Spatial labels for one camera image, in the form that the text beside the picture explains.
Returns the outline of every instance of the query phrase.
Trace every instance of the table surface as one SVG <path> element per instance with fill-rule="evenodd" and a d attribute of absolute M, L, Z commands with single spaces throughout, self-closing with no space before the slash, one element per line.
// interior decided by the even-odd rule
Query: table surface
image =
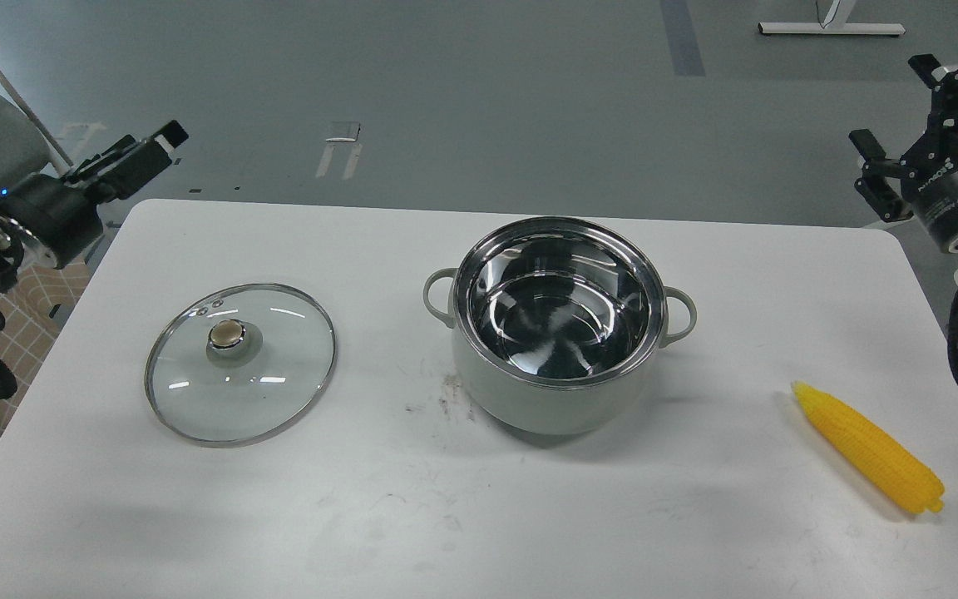
<path fill-rule="evenodd" d="M 958 598 L 958 391 L 892 236 L 597 220 L 699 325 L 627 413 L 550 440 L 469 402 L 421 303 L 518 217 L 143 202 L 0 442 L 0 597 Z M 270 440 L 193 446 L 147 403 L 150 346 L 256 281 L 323 304 L 334 378 Z M 794 379 L 928 463 L 944 511 L 898 511 Z"/>

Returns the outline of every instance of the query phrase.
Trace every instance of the gray floor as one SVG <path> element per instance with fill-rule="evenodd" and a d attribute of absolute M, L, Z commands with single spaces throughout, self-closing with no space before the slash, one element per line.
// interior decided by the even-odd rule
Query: gray floor
<path fill-rule="evenodd" d="M 808 0 L 691 0 L 685 22 L 684 3 L 0 3 L 0 65 L 51 131 L 106 127 L 81 153 L 178 118 L 181 163 L 138 197 L 874 221 L 847 133 L 890 153 L 919 136 L 928 92 L 906 61 L 958 64 L 958 0 L 852 14 L 902 38 L 757 34 L 814 20 Z M 704 75 L 676 75 L 691 51 Z M 348 181 L 346 152 L 315 178 L 331 121 L 363 127 Z M 895 235 L 943 321 L 958 258 L 916 224 Z"/>

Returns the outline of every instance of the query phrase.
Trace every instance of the pot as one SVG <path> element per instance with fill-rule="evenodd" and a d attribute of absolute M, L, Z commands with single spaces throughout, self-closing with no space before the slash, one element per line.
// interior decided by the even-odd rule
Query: pot
<path fill-rule="evenodd" d="M 431 285 L 452 278 L 447 310 Z M 668 331 L 668 298 L 689 323 Z M 569 217 L 519 220 L 483 238 L 456 269 L 423 285 L 423 303 L 452 329 L 453 363 L 472 399 L 533 433 L 597 428 L 631 405 L 655 349 L 694 329 L 697 310 L 665 287 L 649 259 L 615 232 Z"/>

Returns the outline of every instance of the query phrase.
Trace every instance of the lid knob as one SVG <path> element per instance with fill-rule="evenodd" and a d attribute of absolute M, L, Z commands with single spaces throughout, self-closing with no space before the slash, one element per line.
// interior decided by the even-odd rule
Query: lid knob
<path fill-rule="evenodd" d="M 234 348 L 242 344 L 246 327 L 237 319 L 223 319 L 210 329 L 210 347 L 213 349 Z"/>

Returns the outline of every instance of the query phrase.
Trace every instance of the pot rim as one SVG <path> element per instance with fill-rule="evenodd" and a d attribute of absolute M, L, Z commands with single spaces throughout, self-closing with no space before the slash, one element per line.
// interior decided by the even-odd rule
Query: pot rim
<path fill-rule="evenodd" d="M 622 260 L 631 275 L 642 285 L 642 290 L 649 300 L 649 321 L 645 323 L 642 339 L 635 349 L 612 368 L 597 374 L 580 376 L 580 378 L 548 379 L 522 371 L 516 365 L 508 363 L 487 348 L 479 338 L 479 331 L 476 330 L 469 309 L 472 303 L 472 281 L 478 276 L 482 266 L 494 255 L 526 236 L 539 235 L 543 232 L 566 232 L 566 234 L 582 236 L 590 243 L 594 243 Z M 486 363 L 493 365 L 510 378 L 520 380 L 521 383 L 546 389 L 589 389 L 598 384 L 622 378 L 638 368 L 658 348 L 660 340 L 668 329 L 668 300 L 666 300 L 664 285 L 653 263 L 649 262 L 649 258 L 646 258 L 635 244 L 607 227 L 570 216 L 537 216 L 532 219 L 517 220 L 484 236 L 461 260 L 457 268 L 457 276 L 453 277 L 450 296 L 453 312 L 457 315 L 457 328 L 461 330 L 468 345 Z"/>

